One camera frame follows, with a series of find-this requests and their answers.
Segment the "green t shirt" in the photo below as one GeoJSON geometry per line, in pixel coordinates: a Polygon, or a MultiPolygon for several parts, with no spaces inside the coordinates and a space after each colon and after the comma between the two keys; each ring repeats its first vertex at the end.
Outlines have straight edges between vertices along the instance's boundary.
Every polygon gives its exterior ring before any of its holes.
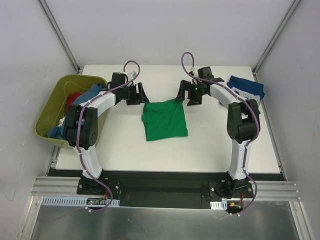
{"type": "Polygon", "coordinates": [[[141,120],[148,142],[187,137],[188,129],[183,103],[170,99],[144,104],[141,120]]]}

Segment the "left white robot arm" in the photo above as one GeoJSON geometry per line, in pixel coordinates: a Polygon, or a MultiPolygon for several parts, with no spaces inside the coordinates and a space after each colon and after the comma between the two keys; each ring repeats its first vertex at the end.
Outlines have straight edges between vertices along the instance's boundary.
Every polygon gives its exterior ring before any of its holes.
{"type": "Polygon", "coordinates": [[[141,82],[135,84],[136,72],[114,72],[111,82],[94,96],[81,103],[73,103],[63,124],[63,138],[75,150],[82,165],[82,175],[91,179],[88,188],[99,195],[105,191],[106,183],[99,177],[103,168],[96,153],[98,118],[119,102],[128,106],[149,102],[141,82]]]}

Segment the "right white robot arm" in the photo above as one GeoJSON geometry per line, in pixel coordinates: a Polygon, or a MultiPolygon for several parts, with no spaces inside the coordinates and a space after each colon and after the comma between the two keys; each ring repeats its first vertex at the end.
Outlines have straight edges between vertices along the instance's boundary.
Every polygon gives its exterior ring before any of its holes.
{"type": "Polygon", "coordinates": [[[186,71],[192,80],[181,80],[175,101],[185,100],[187,93],[188,106],[202,104],[202,97],[213,97],[227,109],[226,129],[232,140],[231,162],[224,182],[215,191],[226,192],[230,197],[237,197],[243,188],[248,186],[247,172],[252,142],[260,133],[260,111],[254,99],[245,99],[229,88],[220,77],[215,78],[209,66],[186,71]]]}

